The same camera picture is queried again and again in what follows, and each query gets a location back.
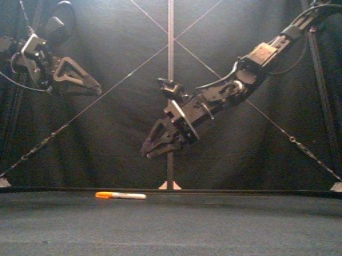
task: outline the diagonal wire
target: diagonal wire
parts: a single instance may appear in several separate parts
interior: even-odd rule
[[[156,21],[152,15],[142,9],[142,7],[132,0],[132,2],[137,5],[137,7],[142,10],[142,12],[148,15],[148,17],[154,21],[154,23],[162,28],[162,30],[168,33],[161,24]],[[222,0],[209,9],[209,11],[196,20],[196,22],[188,27],[188,29],[178,35],[174,39],[176,42],[182,46],[182,48],[192,54],[192,56],[200,61],[200,63],[209,69],[209,71],[222,79],[222,76],[216,72],[216,70],[205,63],[205,61],[194,54],[194,52],[178,41],[178,38],[192,29],[192,27],[202,20],[202,18],[210,13],[210,11],[221,4]],[[273,121],[273,119],[266,115],[266,113],[253,104],[253,102],[246,99],[248,104],[257,110],[257,112],[266,118],[266,120],[277,127],[277,129],[289,137],[291,142],[296,143],[303,152],[312,157],[319,164],[331,172],[331,174],[342,181],[342,178],[336,174],[335,170],[332,170],[327,164],[316,157],[313,152],[307,148],[307,146],[297,141],[296,137],[292,136],[287,130]]]
[[[165,31],[168,34],[168,30],[164,28],[164,26],[160,24],[160,22],[154,19],[154,17],[148,13],[148,11],[137,4],[134,0],[132,0],[133,4],[137,6],[137,8],[145,13],[145,15],[150,18],[150,20],[157,24],[157,26]],[[176,42],[181,45],[181,47],[189,52],[189,54],[201,62],[201,64],[217,75],[217,77],[221,77],[221,75],[213,70],[213,68],[205,63],[205,61],[196,55],[196,53],[180,42],[180,37],[185,35],[185,33],[198,24],[198,22],[208,16],[208,14],[217,8],[217,6],[224,2],[224,0],[218,1],[216,5],[205,12],[205,14],[190,24],[190,26],[184,30],[184,32],[174,38]]]
[[[95,104],[109,95],[109,93],[134,75],[134,73],[160,55],[160,53],[168,48],[168,45],[126,75],[126,77],[99,96],[99,98],[71,118],[71,120],[57,130],[50,136],[39,142],[27,154],[11,165],[11,167],[0,173],[0,178],[13,171],[21,163],[29,160],[30,156],[34,155],[50,142],[50,140],[59,135],[59,133],[71,125],[71,123],[95,106]]]

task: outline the vertical pole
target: vertical pole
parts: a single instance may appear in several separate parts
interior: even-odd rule
[[[308,0],[303,0],[303,8],[304,10],[308,10],[309,8]],[[315,33],[309,33],[309,46],[311,46],[312,58],[315,62],[316,78],[317,78],[317,84],[319,84],[319,92],[321,96],[321,104],[323,104],[323,110],[324,110],[325,126],[328,131],[333,168],[337,171],[337,173],[341,175],[342,173],[342,161],[341,161],[341,155],[340,155],[341,149],[340,149],[339,139],[337,139],[337,130],[335,128],[335,117],[333,117],[332,107],[329,102],[329,92],[328,92],[328,86],[327,86],[327,80],[325,80],[325,74],[324,74],[323,60],[320,56],[319,41],[317,41],[316,31],[313,32]]]
[[[174,7],[174,0],[169,0],[169,80],[174,80]],[[174,152],[170,152],[168,154],[168,190],[174,190],[174,161]]]

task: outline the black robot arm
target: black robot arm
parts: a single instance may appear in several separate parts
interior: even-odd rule
[[[101,84],[70,57],[58,57],[47,40],[35,33],[29,40],[0,37],[0,61],[11,63],[15,72],[27,72],[34,88],[51,94],[99,95]]]
[[[189,96],[174,81],[160,79],[161,89],[170,100],[166,117],[152,129],[142,147],[142,154],[153,158],[182,149],[200,140],[196,127],[228,106],[238,105],[264,83],[276,61],[285,55],[297,40],[315,25],[337,12],[342,5],[333,1],[315,1],[270,43],[261,43],[234,64],[230,74],[214,83],[198,87],[200,93]]]

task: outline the cable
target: cable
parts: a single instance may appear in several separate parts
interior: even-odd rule
[[[315,6],[312,7],[311,9],[308,9],[307,11],[304,11],[299,17],[295,19],[292,25],[312,11],[317,10],[317,9],[321,9],[321,8],[337,8],[341,10],[342,12],[342,5],[339,5],[339,4],[327,4],[327,5],[320,5],[320,6]]]
[[[284,75],[284,74],[287,74],[288,72],[291,72],[291,71],[297,67],[297,65],[301,63],[301,61],[303,61],[303,59],[304,59],[304,57],[305,57],[307,51],[308,51],[308,40],[305,40],[305,45],[304,45],[304,49],[303,49],[301,55],[300,55],[297,61],[291,65],[291,67],[287,68],[287,69],[282,70],[282,71],[268,72],[268,75],[270,75],[270,76],[278,76],[278,75]]]
[[[13,83],[15,84],[17,86],[22,87],[23,89],[26,90],[30,90],[30,91],[34,91],[34,92],[47,92],[49,94],[51,94],[51,90],[53,90],[53,87],[50,87],[47,90],[42,90],[42,89],[35,89],[35,88],[31,88],[21,83],[18,83],[13,78],[10,78],[2,71],[0,71],[0,75]]]

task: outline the metal pole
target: metal pole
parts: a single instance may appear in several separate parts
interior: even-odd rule
[[[174,80],[174,0],[169,0],[169,80]],[[174,190],[174,153],[168,154],[168,190]]]

